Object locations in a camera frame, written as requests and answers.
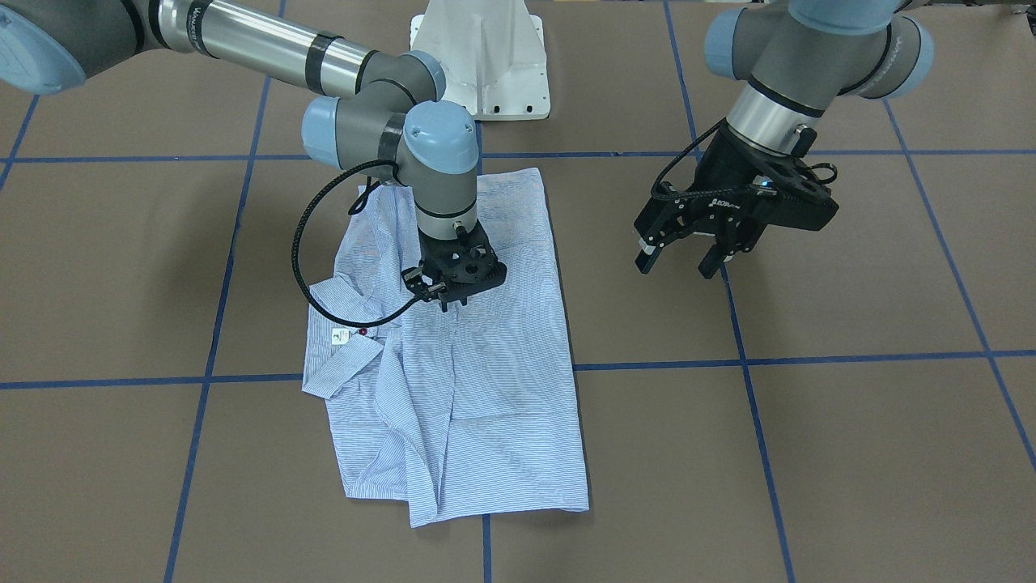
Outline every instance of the blue joint cap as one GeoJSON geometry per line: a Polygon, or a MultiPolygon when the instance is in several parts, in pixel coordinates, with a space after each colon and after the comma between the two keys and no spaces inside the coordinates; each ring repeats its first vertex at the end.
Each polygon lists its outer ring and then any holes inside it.
{"type": "Polygon", "coordinates": [[[902,85],[896,87],[895,91],[885,95],[886,97],[898,97],[913,91],[928,76],[928,71],[931,70],[931,63],[936,60],[936,41],[931,39],[928,31],[914,19],[910,17],[903,18],[914,23],[917,31],[921,33],[920,52],[917,55],[917,63],[914,64],[914,69],[910,71],[910,76],[906,77],[902,85]]]}
{"type": "Polygon", "coordinates": [[[479,163],[474,118],[453,101],[424,101],[406,114],[403,140],[422,164],[443,174],[463,174],[479,163]]]}
{"type": "Polygon", "coordinates": [[[873,34],[889,26],[892,14],[902,0],[792,0],[787,7],[792,17],[809,28],[839,34],[860,36],[873,34]]]}
{"type": "Polygon", "coordinates": [[[706,34],[706,65],[720,77],[736,79],[733,76],[733,32],[738,20],[745,8],[724,10],[709,25],[706,34]]]}
{"type": "Polygon", "coordinates": [[[421,61],[421,64],[425,65],[428,74],[435,81],[435,100],[441,99],[442,95],[447,92],[447,71],[442,70],[442,65],[439,61],[424,51],[410,51],[403,54],[418,59],[421,61]]]}
{"type": "Polygon", "coordinates": [[[338,161],[338,97],[313,99],[303,115],[303,147],[310,157],[342,169],[338,161]]]}
{"type": "Polygon", "coordinates": [[[86,72],[50,34],[0,5],[0,79],[30,93],[50,95],[86,83],[86,72]]]}

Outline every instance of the brown floor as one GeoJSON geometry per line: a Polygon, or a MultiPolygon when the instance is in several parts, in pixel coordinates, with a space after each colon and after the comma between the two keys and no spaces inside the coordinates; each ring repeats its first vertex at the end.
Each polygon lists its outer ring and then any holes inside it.
{"type": "MultiPolygon", "coordinates": [[[[286,16],[398,53],[426,4],[286,16]]],[[[529,7],[554,109],[485,124],[484,170],[547,184],[592,511],[411,530],[345,499],[288,265],[334,175],[299,155],[311,95],[154,52],[38,101],[0,86],[0,581],[1036,581],[1025,20],[914,12],[928,80],[819,128],[838,216],[768,230],[728,288],[700,239],[641,275],[631,229],[733,101],[699,56],[728,6],[529,7]]],[[[313,281],[347,204],[315,218],[313,281]]]]}

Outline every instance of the blue striped shirt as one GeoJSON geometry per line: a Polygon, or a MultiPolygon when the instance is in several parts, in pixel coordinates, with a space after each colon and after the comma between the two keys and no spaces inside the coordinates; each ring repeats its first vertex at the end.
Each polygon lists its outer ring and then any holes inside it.
{"type": "MultiPolygon", "coordinates": [[[[467,307],[419,303],[366,336],[310,310],[303,390],[326,401],[345,492],[407,501],[413,527],[588,509],[539,170],[479,176],[479,217],[508,278],[467,307]]],[[[311,289],[332,314],[374,321],[410,298],[399,272],[420,258],[409,188],[380,186],[311,289]]]]}

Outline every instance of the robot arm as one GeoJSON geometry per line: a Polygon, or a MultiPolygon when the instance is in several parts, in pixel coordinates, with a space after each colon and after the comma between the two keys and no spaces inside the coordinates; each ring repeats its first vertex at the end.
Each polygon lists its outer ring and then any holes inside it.
{"type": "Polygon", "coordinates": [[[474,120],[439,100],[445,75],[430,55],[386,55],[225,0],[0,1],[0,78],[31,92],[76,87],[161,47],[324,95],[304,116],[311,156],[340,169],[380,161],[363,172],[413,187],[422,261],[404,282],[422,299],[444,312],[503,282],[478,220],[474,120]]]}
{"type": "Polygon", "coordinates": [[[651,269],[665,244],[694,233],[715,237],[698,265],[711,278],[737,252],[751,251],[768,225],[823,228],[838,210],[827,186],[837,174],[821,178],[818,167],[809,167],[802,157],[837,95],[894,97],[925,77],[931,38],[895,14],[920,3],[790,0],[718,17],[706,61],[747,85],[713,128],[694,182],[681,191],[662,180],[663,172],[653,185],[634,223],[640,270],[651,269]]]}

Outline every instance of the blue tape line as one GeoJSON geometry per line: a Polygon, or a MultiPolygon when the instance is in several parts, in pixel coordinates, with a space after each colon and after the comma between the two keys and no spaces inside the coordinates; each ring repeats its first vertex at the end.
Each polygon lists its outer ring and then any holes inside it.
{"type": "Polygon", "coordinates": [[[778,367],[786,365],[832,365],[848,362],[903,362],[917,360],[965,360],[970,358],[985,358],[982,352],[959,353],[914,353],[888,355],[847,355],[847,356],[816,356],[816,357],[785,357],[785,358],[750,358],[749,367],[778,367]]]}
{"type": "Polygon", "coordinates": [[[77,381],[18,381],[0,383],[0,391],[25,389],[80,389],[92,387],[151,387],[164,385],[200,385],[204,377],[162,377],[145,379],[87,379],[77,381]]]}
{"type": "Polygon", "coordinates": [[[657,369],[714,369],[721,367],[741,367],[740,360],[680,360],[669,362],[603,362],[576,365],[572,368],[576,373],[587,371],[645,371],[657,369]]]}
{"type": "Polygon", "coordinates": [[[256,159],[313,159],[306,153],[258,153],[256,159]]]}
{"type": "Polygon", "coordinates": [[[4,162],[3,171],[0,172],[0,191],[3,190],[3,185],[7,182],[7,176],[10,175],[10,169],[15,165],[15,159],[18,157],[18,150],[22,147],[22,141],[25,140],[25,134],[29,130],[29,121],[32,120],[32,114],[36,111],[36,105],[39,103],[39,95],[33,95],[32,100],[29,101],[29,108],[25,111],[25,117],[22,118],[22,126],[18,129],[18,136],[15,138],[15,143],[10,146],[10,153],[7,154],[7,159],[4,162]]]}
{"type": "Polygon", "coordinates": [[[752,385],[752,375],[748,368],[745,353],[745,343],[741,337],[741,325],[738,323],[738,311],[733,304],[733,290],[730,287],[730,276],[726,265],[721,265],[720,274],[723,286],[726,287],[726,300],[730,305],[730,325],[733,327],[733,341],[738,345],[738,356],[741,358],[741,375],[745,380],[745,392],[748,396],[748,406],[752,411],[752,425],[755,427],[755,441],[759,447],[759,459],[762,462],[762,474],[767,479],[767,491],[770,493],[770,506],[777,525],[777,538],[780,542],[781,556],[784,558],[784,573],[788,583],[795,583],[795,567],[792,564],[792,553],[787,546],[787,535],[784,532],[784,519],[780,512],[780,501],[777,499],[777,486],[774,483],[773,470],[770,467],[770,454],[767,450],[767,440],[762,434],[762,421],[759,419],[759,408],[755,402],[755,388],[752,385]]]}
{"type": "MultiPolygon", "coordinates": [[[[992,351],[994,358],[1033,358],[1036,350],[992,351]]],[[[845,365],[855,362],[910,362],[924,360],[968,360],[986,358],[983,352],[958,353],[913,353],[884,355],[845,355],[845,356],[802,356],[778,358],[749,358],[748,367],[781,367],[788,365],[845,365]]],[[[654,371],[680,369],[720,369],[741,367],[739,359],[720,360],[672,360],[649,362],[601,362],[573,366],[576,373],[595,371],[654,371]]],[[[277,383],[298,382],[303,380],[300,373],[283,373],[270,375],[213,375],[211,377],[151,377],[131,379],[84,379],[74,381],[13,381],[0,383],[0,390],[25,389],[75,389],[93,387],[135,387],[163,385],[222,385],[228,383],[277,383]]]]}
{"type": "Polygon", "coordinates": [[[17,164],[130,164],[137,162],[244,162],[247,154],[226,155],[68,155],[61,157],[19,157],[17,164]]]}
{"type": "MultiPolygon", "coordinates": [[[[691,100],[688,97],[687,85],[684,83],[684,67],[681,64],[680,51],[677,48],[677,35],[672,28],[672,17],[669,12],[669,2],[662,2],[665,9],[665,22],[669,28],[669,42],[672,45],[672,56],[677,61],[677,72],[680,76],[680,89],[684,94],[684,107],[687,110],[687,124],[691,130],[691,139],[697,138],[694,127],[694,115],[691,111],[691,100]]],[[[762,462],[762,474],[766,476],[767,490],[770,493],[770,505],[773,509],[774,523],[777,527],[777,538],[780,543],[781,556],[784,559],[784,573],[788,583],[795,583],[795,567],[792,564],[792,553],[787,547],[787,536],[784,533],[784,519],[780,512],[780,502],[777,499],[777,487],[774,484],[773,471],[770,468],[770,455],[767,451],[767,441],[762,435],[762,422],[759,420],[759,411],[755,403],[755,390],[752,386],[752,375],[748,367],[748,357],[745,353],[745,344],[741,337],[741,326],[738,323],[738,311],[733,303],[733,290],[730,287],[730,279],[726,272],[726,265],[720,266],[723,276],[723,285],[726,287],[726,298],[730,307],[730,325],[733,328],[733,340],[738,345],[738,359],[741,367],[741,375],[745,381],[745,393],[748,397],[748,405],[752,412],[752,425],[755,427],[755,441],[759,447],[759,459],[762,462]]]]}
{"type": "MultiPolygon", "coordinates": [[[[281,0],[279,14],[284,13],[284,3],[281,0]]],[[[255,128],[252,133],[252,147],[249,150],[249,164],[244,169],[244,179],[241,183],[241,194],[237,202],[237,214],[234,217],[234,230],[230,236],[230,250],[227,253],[227,265],[223,274],[223,287],[220,290],[220,304],[215,311],[215,323],[212,325],[212,345],[209,348],[208,360],[205,365],[205,377],[212,375],[215,368],[215,355],[220,347],[220,333],[223,329],[223,317],[227,309],[227,297],[230,294],[230,279],[234,271],[234,250],[237,245],[237,235],[241,228],[241,215],[244,212],[244,204],[249,197],[249,187],[252,185],[252,171],[255,169],[256,151],[259,149],[259,136],[262,132],[263,117],[266,111],[266,98],[269,95],[270,78],[263,81],[262,95],[259,98],[259,111],[256,113],[255,128]]],[[[201,395],[198,398],[198,412],[195,415],[194,433],[191,436],[191,448],[188,451],[188,465],[183,472],[183,486],[180,490],[180,502],[176,511],[176,522],[173,525],[173,536],[169,544],[169,559],[166,561],[165,583],[172,583],[173,573],[176,569],[176,556],[179,554],[180,534],[183,532],[183,519],[186,517],[188,498],[191,494],[191,480],[194,477],[195,462],[198,459],[198,443],[201,440],[201,429],[205,422],[205,408],[208,405],[208,383],[202,385],[201,395]]]]}
{"type": "Polygon", "coordinates": [[[282,383],[301,380],[301,373],[288,373],[282,375],[215,375],[209,377],[208,382],[212,385],[224,385],[229,383],[282,383]]]}
{"type": "Polygon", "coordinates": [[[902,147],[902,153],[906,157],[906,164],[910,165],[911,174],[914,175],[914,183],[917,185],[918,192],[921,194],[921,200],[924,202],[924,208],[928,212],[928,220],[931,221],[931,227],[936,230],[936,236],[939,238],[939,244],[943,247],[943,254],[946,255],[946,261],[950,265],[950,270],[953,272],[953,279],[957,282],[957,289],[960,291],[960,297],[965,301],[965,307],[968,309],[968,316],[971,317],[972,324],[975,326],[975,332],[978,334],[978,340],[982,344],[982,351],[985,354],[986,359],[989,361],[989,369],[992,370],[992,376],[997,380],[997,386],[1000,387],[1000,393],[1004,398],[1004,403],[1007,405],[1007,411],[1011,415],[1011,419],[1014,421],[1014,428],[1018,432],[1018,437],[1021,439],[1021,445],[1026,449],[1026,454],[1029,456],[1029,463],[1032,465],[1033,470],[1036,471],[1036,451],[1033,450],[1032,442],[1029,440],[1029,435],[1026,433],[1026,428],[1021,424],[1021,417],[1018,416],[1018,411],[1014,407],[1014,400],[1011,399],[1011,393],[1007,390],[1007,384],[1004,383],[1004,378],[1000,374],[1000,367],[997,365],[997,359],[994,357],[994,353],[989,348],[989,342],[985,337],[985,332],[982,330],[982,325],[978,321],[978,313],[975,312],[975,307],[972,305],[971,296],[968,294],[968,288],[965,286],[963,278],[960,276],[960,270],[957,268],[957,262],[953,259],[953,254],[950,252],[950,245],[946,241],[946,236],[943,234],[943,229],[939,225],[939,220],[936,217],[936,211],[931,206],[931,201],[928,199],[928,192],[924,187],[924,183],[921,181],[921,174],[917,171],[917,166],[914,164],[914,156],[911,154],[910,149],[906,147],[906,140],[903,138],[902,129],[899,127],[899,122],[896,120],[896,114],[892,111],[892,106],[889,105],[888,99],[882,99],[885,104],[885,111],[889,115],[889,120],[892,122],[892,128],[896,132],[896,138],[899,140],[899,145],[902,147]]]}
{"type": "Polygon", "coordinates": [[[684,96],[684,109],[687,111],[687,128],[691,132],[691,140],[693,141],[697,139],[698,132],[694,127],[694,116],[691,115],[691,97],[687,92],[687,83],[684,81],[684,64],[680,59],[680,49],[677,47],[677,32],[672,29],[672,13],[669,11],[668,0],[662,2],[662,9],[665,11],[665,26],[669,30],[672,59],[677,63],[677,80],[680,81],[680,92],[684,96]]]}
{"type": "Polygon", "coordinates": [[[995,358],[1016,358],[1024,356],[1036,356],[1036,351],[992,351],[995,358]]]}
{"type": "Polygon", "coordinates": [[[482,515],[482,580],[484,583],[493,581],[493,536],[489,515],[482,515]]]}
{"type": "MultiPolygon", "coordinates": [[[[679,151],[490,151],[483,157],[672,157],[679,151]]],[[[702,152],[693,152],[700,156],[702,152]]]]}
{"type": "Polygon", "coordinates": [[[811,149],[809,155],[899,155],[899,149],[811,149]]]}
{"type": "Polygon", "coordinates": [[[1033,155],[1036,149],[912,149],[910,152],[914,155],[1033,155]]]}
{"type": "Polygon", "coordinates": [[[202,385],[198,396],[198,411],[195,413],[194,431],[191,433],[191,448],[188,450],[188,466],[183,472],[183,485],[180,487],[180,501],[176,505],[176,521],[173,523],[173,538],[169,544],[169,558],[166,559],[165,583],[172,583],[173,570],[176,567],[176,556],[180,550],[180,534],[183,532],[183,519],[188,512],[188,497],[191,495],[191,480],[194,478],[195,460],[198,457],[198,443],[201,441],[201,426],[205,421],[205,406],[208,404],[208,385],[202,385]]]}
{"type": "MultiPolygon", "coordinates": [[[[521,158],[521,157],[672,157],[680,153],[672,150],[656,151],[487,151],[484,157],[489,158],[521,158]]],[[[911,150],[914,155],[1033,155],[1036,149],[959,149],[911,150]]],[[[689,155],[701,157],[700,150],[689,155]]],[[[814,149],[810,155],[901,155],[901,149],[814,149]]],[[[254,157],[248,154],[211,154],[211,155],[66,155],[66,156],[31,156],[8,158],[7,165],[15,164],[134,164],[141,162],[244,162],[260,161],[309,161],[313,159],[305,153],[259,153],[254,157]]]]}

